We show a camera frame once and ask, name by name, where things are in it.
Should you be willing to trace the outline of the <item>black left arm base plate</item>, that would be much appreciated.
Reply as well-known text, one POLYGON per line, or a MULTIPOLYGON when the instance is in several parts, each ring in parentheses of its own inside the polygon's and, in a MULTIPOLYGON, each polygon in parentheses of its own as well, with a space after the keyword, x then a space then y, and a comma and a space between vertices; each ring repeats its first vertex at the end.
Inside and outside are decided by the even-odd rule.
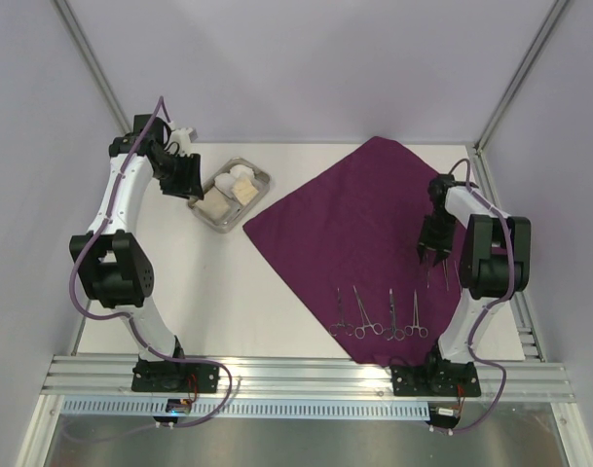
POLYGON ((215 393, 219 368, 208 363, 173 363, 138 358, 131 391, 138 393, 215 393))

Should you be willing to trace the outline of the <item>aluminium frame post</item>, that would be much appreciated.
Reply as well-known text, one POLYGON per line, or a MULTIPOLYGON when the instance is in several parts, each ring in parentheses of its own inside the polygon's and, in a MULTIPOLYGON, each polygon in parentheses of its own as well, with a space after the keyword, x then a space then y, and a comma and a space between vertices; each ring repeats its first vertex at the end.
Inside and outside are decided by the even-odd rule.
POLYGON ((544 19, 541 21, 530 45, 524 52, 494 111, 474 143, 473 149, 478 155, 481 155, 486 150, 487 145, 495 135, 500 123, 511 108, 572 3, 573 1, 571 0, 556 0, 551 2, 544 19))
POLYGON ((58 17, 61 19, 69 38, 86 66, 98 93, 117 126, 117 129, 121 134, 130 132, 132 130, 130 119, 114 92, 93 46, 91 45, 89 37, 72 8, 71 3, 67 0, 52 0, 51 4, 58 17))

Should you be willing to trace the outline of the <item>white gauze pad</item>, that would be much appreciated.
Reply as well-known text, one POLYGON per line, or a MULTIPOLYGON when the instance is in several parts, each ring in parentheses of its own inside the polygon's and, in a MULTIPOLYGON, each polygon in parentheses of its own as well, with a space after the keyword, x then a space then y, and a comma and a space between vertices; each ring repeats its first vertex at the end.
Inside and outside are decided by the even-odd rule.
POLYGON ((254 170, 250 166, 241 163, 232 166, 230 169, 230 174, 236 180, 246 179, 251 181, 255 178, 254 170))
POLYGON ((220 173, 214 178, 214 187, 228 198, 233 196, 235 183, 236 179, 230 173, 220 173))

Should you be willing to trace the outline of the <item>steel instrument tray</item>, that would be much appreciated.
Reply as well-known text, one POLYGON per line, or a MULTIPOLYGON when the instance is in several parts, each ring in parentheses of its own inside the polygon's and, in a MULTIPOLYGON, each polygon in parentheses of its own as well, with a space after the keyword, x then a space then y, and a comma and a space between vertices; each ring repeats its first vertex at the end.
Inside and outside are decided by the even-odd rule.
POLYGON ((243 158, 221 166, 204 184, 204 199, 188 207, 205 225, 220 234, 230 232, 271 188, 272 177, 243 158))

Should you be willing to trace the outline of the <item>steel tweezers right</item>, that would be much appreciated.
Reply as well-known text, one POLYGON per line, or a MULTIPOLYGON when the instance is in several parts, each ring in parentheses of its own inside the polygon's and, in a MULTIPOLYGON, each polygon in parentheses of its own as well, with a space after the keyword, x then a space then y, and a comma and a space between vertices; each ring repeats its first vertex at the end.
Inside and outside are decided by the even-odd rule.
POLYGON ((454 269, 455 269, 455 274, 456 274, 456 278, 457 278, 458 285, 459 285, 459 290, 460 290, 460 293, 462 294, 463 285, 462 285, 461 275, 460 275, 460 264, 456 260, 454 261, 454 269))

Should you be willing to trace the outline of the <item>aluminium front frame rail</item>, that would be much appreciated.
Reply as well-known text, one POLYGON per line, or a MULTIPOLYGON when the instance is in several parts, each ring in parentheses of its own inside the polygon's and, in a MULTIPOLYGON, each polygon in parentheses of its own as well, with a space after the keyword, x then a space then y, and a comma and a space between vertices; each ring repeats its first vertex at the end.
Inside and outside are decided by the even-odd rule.
MULTIPOLYGON (((132 354, 55 356, 43 395, 132 395, 132 354)), ((337 358, 219 357, 237 395, 248 399, 391 399, 398 381, 390 370, 337 358)), ((562 364, 505 362, 503 402, 571 403, 574 390, 562 364)))

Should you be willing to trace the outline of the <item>left aluminium frame post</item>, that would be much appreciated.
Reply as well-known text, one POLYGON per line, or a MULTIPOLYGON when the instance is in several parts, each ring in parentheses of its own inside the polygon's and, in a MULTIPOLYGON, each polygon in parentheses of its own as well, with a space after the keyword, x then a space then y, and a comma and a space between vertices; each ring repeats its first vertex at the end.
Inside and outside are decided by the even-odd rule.
POLYGON ((72 8, 71 3, 67 0, 52 0, 51 4, 58 17, 61 19, 69 38, 86 66, 98 93, 117 126, 117 129, 121 134, 130 132, 132 130, 130 119, 114 92, 93 46, 91 45, 89 37, 72 8))

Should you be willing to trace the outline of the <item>purple cloth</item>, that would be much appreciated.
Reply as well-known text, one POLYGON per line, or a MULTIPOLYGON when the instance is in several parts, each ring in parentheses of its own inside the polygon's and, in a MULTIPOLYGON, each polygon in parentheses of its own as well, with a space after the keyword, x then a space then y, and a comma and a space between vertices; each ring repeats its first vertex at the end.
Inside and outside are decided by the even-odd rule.
POLYGON ((412 323, 418 293, 428 337, 363 340, 341 332, 336 342, 360 364, 421 365, 446 330, 460 299, 453 271, 460 261, 464 229, 457 227, 448 260, 450 291, 442 267, 419 264, 417 244, 431 210, 427 187, 433 168, 400 143, 373 137, 246 222, 243 230, 263 258, 323 328, 339 319, 341 290, 347 321, 361 324, 353 285, 373 322, 389 326, 389 289, 399 328, 412 323))

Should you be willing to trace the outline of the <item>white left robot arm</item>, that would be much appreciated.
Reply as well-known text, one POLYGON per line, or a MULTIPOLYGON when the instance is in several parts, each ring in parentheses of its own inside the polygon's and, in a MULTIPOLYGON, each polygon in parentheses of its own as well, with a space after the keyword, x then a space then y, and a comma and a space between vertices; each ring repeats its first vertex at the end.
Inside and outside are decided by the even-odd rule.
POLYGON ((96 314, 77 305, 95 321, 122 320, 138 346, 138 356, 157 362, 154 378, 165 389, 176 390, 188 378, 183 349, 167 327, 153 299, 153 265, 136 237, 140 207, 151 181, 163 195, 176 198, 204 196, 201 156, 194 150, 197 133, 151 114, 137 115, 131 132, 108 147, 107 186, 97 214, 84 234, 70 239, 73 268, 69 294, 81 286, 96 314))

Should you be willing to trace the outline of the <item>steel forceps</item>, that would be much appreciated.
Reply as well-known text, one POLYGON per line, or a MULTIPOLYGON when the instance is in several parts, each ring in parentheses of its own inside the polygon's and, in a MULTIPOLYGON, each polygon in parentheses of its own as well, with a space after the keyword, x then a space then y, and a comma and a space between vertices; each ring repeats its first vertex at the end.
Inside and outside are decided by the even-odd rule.
POLYGON ((370 319, 356 286, 353 285, 352 288, 361 318, 361 324, 354 328, 354 336, 359 340, 363 340, 369 331, 371 331, 375 336, 380 336, 384 331, 382 324, 373 322, 370 319))
POLYGON ((428 329, 420 322, 418 293, 413 294, 413 315, 412 323, 404 327, 404 333, 407 337, 418 336, 421 339, 428 337, 428 329))
POLYGON ((352 337, 354 335, 354 326, 352 324, 350 324, 346 319, 340 289, 337 289, 337 309, 338 309, 339 319, 336 323, 333 323, 329 326, 329 328, 328 328, 329 334, 333 338, 335 338, 341 332, 343 332, 346 336, 352 337))

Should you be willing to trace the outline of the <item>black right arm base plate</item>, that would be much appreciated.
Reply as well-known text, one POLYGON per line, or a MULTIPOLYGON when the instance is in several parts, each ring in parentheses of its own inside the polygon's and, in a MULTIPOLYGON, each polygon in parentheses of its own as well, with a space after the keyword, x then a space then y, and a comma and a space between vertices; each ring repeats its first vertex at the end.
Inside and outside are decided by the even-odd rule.
POLYGON ((473 363, 435 363, 422 366, 392 365, 391 384, 398 397, 477 398, 482 395, 473 363))

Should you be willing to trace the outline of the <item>steel tweezers middle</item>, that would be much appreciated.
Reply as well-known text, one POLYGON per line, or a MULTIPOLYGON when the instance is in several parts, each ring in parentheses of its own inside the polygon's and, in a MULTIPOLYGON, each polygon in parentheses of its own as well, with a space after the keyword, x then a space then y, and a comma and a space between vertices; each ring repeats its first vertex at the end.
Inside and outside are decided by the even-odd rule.
POLYGON ((445 287, 446 287, 446 292, 450 291, 450 286, 449 286, 449 273, 448 273, 448 263, 447 263, 447 259, 443 260, 442 262, 442 271, 443 271, 443 277, 444 277, 444 283, 445 283, 445 287))

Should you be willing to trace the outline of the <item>black handled scissors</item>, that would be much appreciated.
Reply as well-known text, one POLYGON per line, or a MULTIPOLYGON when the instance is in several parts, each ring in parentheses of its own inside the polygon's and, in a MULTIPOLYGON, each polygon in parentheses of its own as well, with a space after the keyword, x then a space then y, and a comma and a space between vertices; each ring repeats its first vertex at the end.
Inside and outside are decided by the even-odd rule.
POLYGON ((389 289, 389 326, 383 331, 387 341, 403 341, 406 337, 404 331, 397 326, 396 310, 393 290, 389 289))

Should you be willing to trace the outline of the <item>clear packet beige gauze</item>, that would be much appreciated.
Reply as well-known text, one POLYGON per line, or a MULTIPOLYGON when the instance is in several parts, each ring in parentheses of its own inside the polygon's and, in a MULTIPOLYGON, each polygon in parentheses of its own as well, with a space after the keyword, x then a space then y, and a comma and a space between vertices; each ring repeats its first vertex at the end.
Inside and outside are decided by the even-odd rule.
POLYGON ((242 206, 249 205, 258 193, 257 188, 246 177, 237 179, 232 187, 232 194, 242 206))
POLYGON ((194 206, 212 221, 220 221, 231 210, 225 196, 216 188, 206 192, 204 198, 196 201, 194 206))

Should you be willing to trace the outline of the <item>right aluminium frame post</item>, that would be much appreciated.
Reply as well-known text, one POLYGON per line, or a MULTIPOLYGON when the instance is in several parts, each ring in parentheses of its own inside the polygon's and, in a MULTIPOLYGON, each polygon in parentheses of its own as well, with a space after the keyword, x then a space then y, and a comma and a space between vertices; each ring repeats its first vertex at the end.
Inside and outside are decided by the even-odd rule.
POLYGON ((495 135, 500 123, 511 108, 572 3, 573 1, 571 0, 556 0, 551 2, 544 19, 541 21, 530 45, 524 52, 494 111, 474 143, 473 149, 478 155, 481 155, 486 150, 487 145, 495 135))

